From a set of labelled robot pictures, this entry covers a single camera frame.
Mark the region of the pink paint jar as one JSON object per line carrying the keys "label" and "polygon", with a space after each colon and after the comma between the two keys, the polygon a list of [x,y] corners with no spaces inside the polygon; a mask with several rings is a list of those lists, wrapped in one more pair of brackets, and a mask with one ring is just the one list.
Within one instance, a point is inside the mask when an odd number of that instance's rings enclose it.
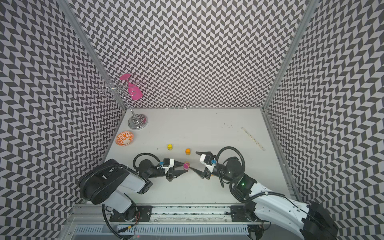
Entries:
{"label": "pink paint jar", "polygon": [[189,169],[190,169],[190,163],[185,162],[185,163],[183,164],[183,169],[184,169],[184,170],[189,170]]}

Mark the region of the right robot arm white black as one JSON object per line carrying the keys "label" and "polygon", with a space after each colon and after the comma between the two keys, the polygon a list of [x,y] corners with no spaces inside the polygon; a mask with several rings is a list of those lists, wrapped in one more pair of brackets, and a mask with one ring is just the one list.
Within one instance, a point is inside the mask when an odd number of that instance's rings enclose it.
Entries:
{"label": "right robot arm white black", "polygon": [[220,185],[228,185],[231,195],[245,207],[250,207],[248,218],[276,224],[302,240],[335,240],[339,232],[336,222],[323,205],[307,204],[274,192],[245,173],[246,164],[241,152],[224,147],[216,155],[197,152],[204,171],[193,171],[202,179],[219,178]]}

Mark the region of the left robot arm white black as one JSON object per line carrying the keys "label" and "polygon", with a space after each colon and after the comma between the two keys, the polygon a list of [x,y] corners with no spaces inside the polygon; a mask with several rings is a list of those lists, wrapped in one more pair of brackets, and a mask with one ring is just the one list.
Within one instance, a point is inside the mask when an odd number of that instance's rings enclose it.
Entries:
{"label": "left robot arm white black", "polygon": [[110,207],[131,220],[138,209],[134,201],[119,188],[124,187],[143,195],[153,185],[151,178],[164,177],[171,182],[188,172],[183,166],[184,163],[174,159],[161,161],[150,153],[137,155],[133,160],[133,169],[110,159],[79,179],[80,196],[94,205]]}

